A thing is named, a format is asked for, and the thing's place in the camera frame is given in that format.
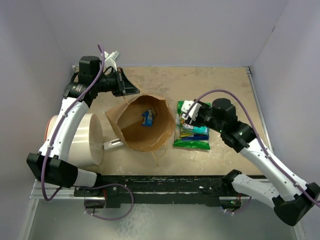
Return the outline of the teal snack packet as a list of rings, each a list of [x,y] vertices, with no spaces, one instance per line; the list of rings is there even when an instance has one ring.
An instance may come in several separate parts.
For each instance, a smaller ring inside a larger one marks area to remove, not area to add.
[[[209,135],[209,129],[206,126],[193,126],[190,124],[183,123],[180,126],[180,132],[181,133],[190,133],[190,134],[198,134],[198,135]]]

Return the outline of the green Chuba snack bag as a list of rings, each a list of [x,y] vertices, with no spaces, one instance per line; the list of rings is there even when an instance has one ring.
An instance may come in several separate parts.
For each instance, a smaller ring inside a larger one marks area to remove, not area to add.
[[[173,147],[176,148],[190,148],[190,149],[198,149],[198,150],[210,150],[209,140],[202,141],[182,141],[181,137],[194,135],[192,133],[183,132],[181,133],[181,125],[185,124],[184,120],[181,118],[181,107],[183,105],[183,100],[179,100],[177,102],[177,113],[176,113],[176,127],[174,131],[174,142]]]

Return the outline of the brown paper bag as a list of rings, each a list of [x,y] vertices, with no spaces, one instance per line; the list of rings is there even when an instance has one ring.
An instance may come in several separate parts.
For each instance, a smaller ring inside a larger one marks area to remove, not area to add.
[[[143,126],[142,114],[151,110],[152,126]],[[150,152],[155,164],[160,156],[155,151],[165,146],[176,128],[170,106],[165,98],[142,94],[115,105],[105,112],[115,135],[131,150]]]

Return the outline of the small blue snack packet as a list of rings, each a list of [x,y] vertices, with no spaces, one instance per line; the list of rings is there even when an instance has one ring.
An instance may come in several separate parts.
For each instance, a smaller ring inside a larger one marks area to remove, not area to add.
[[[143,117],[142,126],[151,127],[153,125],[154,116],[151,108],[145,111],[141,116]]]

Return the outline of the blue Kettle chips bag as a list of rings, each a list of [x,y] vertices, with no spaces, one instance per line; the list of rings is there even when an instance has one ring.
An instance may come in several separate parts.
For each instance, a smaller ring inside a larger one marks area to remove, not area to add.
[[[209,136],[205,134],[193,134],[188,136],[181,136],[180,139],[184,142],[190,141],[208,141]]]

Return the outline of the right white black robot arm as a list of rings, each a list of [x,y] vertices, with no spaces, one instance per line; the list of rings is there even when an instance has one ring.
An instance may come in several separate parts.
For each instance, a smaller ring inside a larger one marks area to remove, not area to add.
[[[307,183],[284,165],[263,143],[256,130],[238,120],[236,108],[229,99],[218,98],[212,105],[191,101],[185,113],[192,123],[218,133],[222,141],[241,154],[268,179],[261,182],[238,170],[223,178],[222,190],[228,196],[245,194],[273,209],[277,217],[295,226],[316,205],[320,187]]]

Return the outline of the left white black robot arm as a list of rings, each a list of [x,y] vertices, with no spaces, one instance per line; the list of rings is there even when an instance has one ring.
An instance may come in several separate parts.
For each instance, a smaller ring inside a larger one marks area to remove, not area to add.
[[[136,95],[140,90],[116,64],[119,52],[83,56],[79,60],[77,81],[72,80],[63,93],[57,120],[45,143],[37,153],[30,153],[26,162],[44,189],[45,184],[70,188],[84,186],[91,196],[103,191],[98,174],[79,169],[68,162],[69,151],[77,128],[99,93],[111,92],[115,97]]]

